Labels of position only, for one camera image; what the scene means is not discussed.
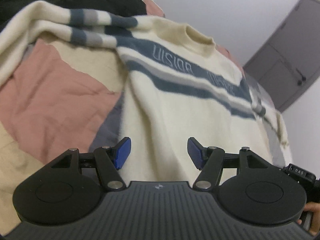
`wall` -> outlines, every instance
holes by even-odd
[[[187,22],[245,64],[298,0],[154,0],[166,17]],[[320,80],[284,112],[294,162],[320,176]]]

